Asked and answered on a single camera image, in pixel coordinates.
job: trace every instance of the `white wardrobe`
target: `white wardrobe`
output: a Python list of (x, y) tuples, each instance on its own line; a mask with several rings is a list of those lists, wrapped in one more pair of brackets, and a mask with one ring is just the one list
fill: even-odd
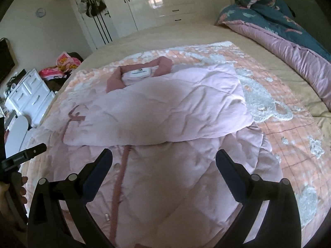
[(115, 37), (201, 17), (216, 19), (230, 0), (104, 0)]

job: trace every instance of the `white clothing tag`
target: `white clothing tag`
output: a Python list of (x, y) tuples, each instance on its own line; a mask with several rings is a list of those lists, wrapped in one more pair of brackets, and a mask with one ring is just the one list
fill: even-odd
[(131, 72), (128, 72), (128, 77), (136, 78), (136, 77), (148, 77), (151, 75), (151, 68), (143, 68), (138, 70), (133, 70)]

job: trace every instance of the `pink garment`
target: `pink garment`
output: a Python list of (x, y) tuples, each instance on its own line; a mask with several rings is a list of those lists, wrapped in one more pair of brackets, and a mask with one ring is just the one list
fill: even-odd
[(331, 111), (331, 63), (314, 51), (290, 42), (257, 25), (225, 21), (233, 31), (251, 38), (297, 71)]
[(111, 75), (110, 78), (107, 80), (107, 89), (106, 92), (110, 92), (116, 89), (125, 88), (125, 84), (121, 80), (122, 75), (124, 73), (142, 69), (142, 68), (148, 68), (148, 67), (154, 67), (158, 66), (158, 69), (153, 74), (154, 76), (161, 76), (165, 74), (169, 74), (171, 72), (171, 67), (173, 65), (173, 62), (171, 59), (168, 59), (166, 57), (159, 57), (155, 60), (152, 60), (151, 62), (147, 62), (145, 64), (133, 64), (133, 65), (125, 65), (118, 67), (114, 73)]
[(91, 162), (92, 153), (110, 148), (113, 166), (88, 208), (116, 247), (213, 247), (240, 209), (216, 167), (219, 149), (249, 173), (282, 178), (232, 65), (187, 68), (91, 92), (70, 116), (84, 118), (62, 131), (47, 178), (64, 179)]

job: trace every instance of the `blanket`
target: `blanket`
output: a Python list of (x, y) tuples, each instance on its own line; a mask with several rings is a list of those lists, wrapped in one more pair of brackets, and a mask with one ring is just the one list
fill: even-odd
[(331, 55), (293, 20), (287, 4), (283, 0), (235, 3), (221, 11), (216, 25), (226, 24), (283, 59), (310, 83), (331, 110)]

